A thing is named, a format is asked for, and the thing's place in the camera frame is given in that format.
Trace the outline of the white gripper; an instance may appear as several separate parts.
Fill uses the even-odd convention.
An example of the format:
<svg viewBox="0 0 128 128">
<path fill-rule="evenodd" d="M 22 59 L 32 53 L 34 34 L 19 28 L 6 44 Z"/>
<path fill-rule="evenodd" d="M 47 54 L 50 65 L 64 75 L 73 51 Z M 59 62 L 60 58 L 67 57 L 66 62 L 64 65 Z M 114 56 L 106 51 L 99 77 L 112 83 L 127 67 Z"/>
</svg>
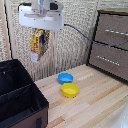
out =
<svg viewBox="0 0 128 128">
<path fill-rule="evenodd" d="M 48 12 L 46 15 L 39 15 L 32 11 L 21 10 L 19 24 L 25 27 L 61 31 L 64 28 L 64 15 L 62 12 Z"/>
</svg>

